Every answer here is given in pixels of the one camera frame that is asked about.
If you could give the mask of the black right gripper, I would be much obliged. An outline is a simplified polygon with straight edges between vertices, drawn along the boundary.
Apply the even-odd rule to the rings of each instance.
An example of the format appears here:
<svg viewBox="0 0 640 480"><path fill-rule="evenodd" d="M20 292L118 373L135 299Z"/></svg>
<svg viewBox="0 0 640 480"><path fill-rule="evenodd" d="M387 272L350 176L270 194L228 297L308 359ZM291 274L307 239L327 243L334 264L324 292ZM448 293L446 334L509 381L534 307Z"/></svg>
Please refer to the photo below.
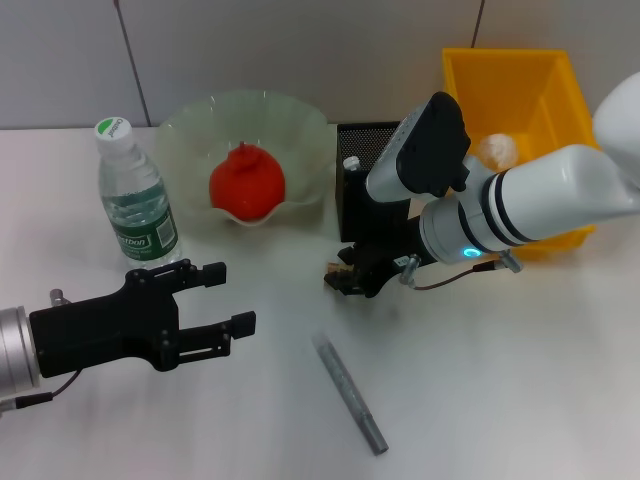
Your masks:
<svg viewBox="0 0 640 480"><path fill-rule="evenodd" d="M392 277L403 270L396 260L412 255L420 259L421 266L436 262L423 242L419 216L406 220L397 228L342 248L337 257L343 264L354 266L355 273L329 272L324 275L324 282L344 296L375 297Z"/></svg>

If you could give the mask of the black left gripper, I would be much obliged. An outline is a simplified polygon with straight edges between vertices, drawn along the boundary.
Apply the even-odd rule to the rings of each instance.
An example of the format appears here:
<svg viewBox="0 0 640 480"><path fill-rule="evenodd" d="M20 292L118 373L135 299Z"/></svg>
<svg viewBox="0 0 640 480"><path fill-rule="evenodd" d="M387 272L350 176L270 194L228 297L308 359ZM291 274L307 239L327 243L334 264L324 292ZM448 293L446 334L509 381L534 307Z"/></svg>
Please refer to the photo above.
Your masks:
<svg viewBox="0 0 640 480"><path fill-rule="evenodd" d="M255 334L253 311L229 320L179 329L173 294L225 284L227 267L198 268L189 259L126 274L116 292L34 311L29 322L44 378L124 359L147 361L160 372L227 357L231 343Z"/></svg>

